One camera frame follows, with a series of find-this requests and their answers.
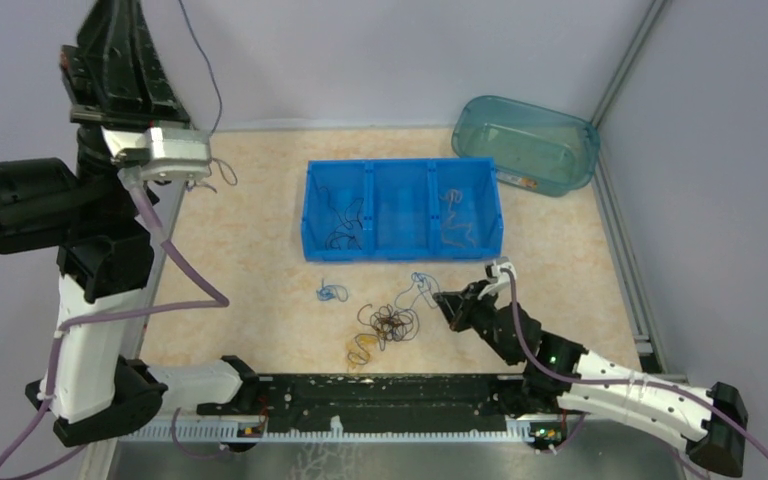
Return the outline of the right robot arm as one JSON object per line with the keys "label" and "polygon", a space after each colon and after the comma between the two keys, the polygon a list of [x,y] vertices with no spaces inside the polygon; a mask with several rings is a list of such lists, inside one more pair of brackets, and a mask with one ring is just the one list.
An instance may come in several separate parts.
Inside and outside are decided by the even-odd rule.
{"label": "right robot arm", "polygon": [[474,331],[506,364],[522,365],[515,400],[609,418],[682,450],[697,466],[726,477],[744,474],[749,414],[740,391],[716,382],[690,387],[626,368],[579,343],[543,330],[520,306],[496,304],[487,280],[432,298],[454,332]]}

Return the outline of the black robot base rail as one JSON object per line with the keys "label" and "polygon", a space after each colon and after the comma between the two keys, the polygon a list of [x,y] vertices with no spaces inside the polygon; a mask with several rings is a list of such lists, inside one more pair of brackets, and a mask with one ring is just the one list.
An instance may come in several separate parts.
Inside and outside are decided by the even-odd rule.
{"label": "black robot base rail", "polygon": [[272,374],[196,411],[253,415],[269,433],[325,432],[339,418],[350,434],[448,434],[501,432],[509,420],[561,409],[553,397],[527,390],[520,375]]}

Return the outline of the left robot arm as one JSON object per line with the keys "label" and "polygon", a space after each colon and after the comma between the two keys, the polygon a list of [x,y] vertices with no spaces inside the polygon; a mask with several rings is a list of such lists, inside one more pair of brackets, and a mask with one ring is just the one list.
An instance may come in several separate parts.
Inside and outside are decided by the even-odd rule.
{"label": "left robot arm", "polygon": [[161,65],[142,6],[98,1],[60,70],[77,130],[77,164],[57,158],[0,162],[0,254],[55,248],[59,311],[44,377],[26,395],[67,447],[133,433],[164,410],[241,415],[260,399],[257,375],[238,357],[196,367],[128,360],[121,346],[140,308],[155,252],[203,292],[227,298],[173,245],[155,211],[153,183],[194,185],[210,176],[208,132],[195,128]]}

